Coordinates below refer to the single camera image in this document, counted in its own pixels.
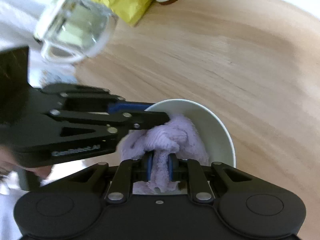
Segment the left hand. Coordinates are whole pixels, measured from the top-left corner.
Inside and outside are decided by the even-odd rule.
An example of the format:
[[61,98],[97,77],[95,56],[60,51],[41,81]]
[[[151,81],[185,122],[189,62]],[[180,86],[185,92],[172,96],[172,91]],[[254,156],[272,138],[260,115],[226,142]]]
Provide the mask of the left hand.
[[33,174],[37,175],[40,178],[46,179],[52,171],[52,166],[26,168],[19,165],[14,159],[10,150],[7,147],[2,145],[1,145],[1,152],[0,152],[0,167],[1,167],[1,176],[8,175],[15,168],[22,168],[23,170],[33,172]]

